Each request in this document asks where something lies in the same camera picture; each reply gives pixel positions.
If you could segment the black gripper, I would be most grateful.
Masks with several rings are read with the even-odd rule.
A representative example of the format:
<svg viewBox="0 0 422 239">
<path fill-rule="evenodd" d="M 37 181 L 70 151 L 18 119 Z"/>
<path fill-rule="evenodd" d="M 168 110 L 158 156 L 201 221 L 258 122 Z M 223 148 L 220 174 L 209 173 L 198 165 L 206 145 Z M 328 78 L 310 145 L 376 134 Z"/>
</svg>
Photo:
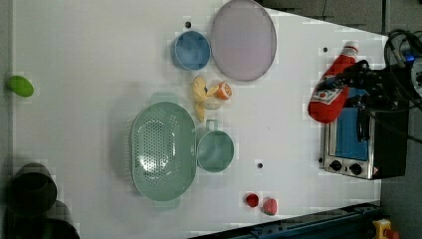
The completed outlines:
<svg viewBox="0 0 422 239">
<path fill-rule="evenodd" d="M 398 78 L 389 68 L 371 70 L 365 60 L 344 70 L 344 84 L 363 90 L 364 94 L 348 97 L 344 106 L 369 110 L 397 110 L 400 92 Z"/>
</svg>

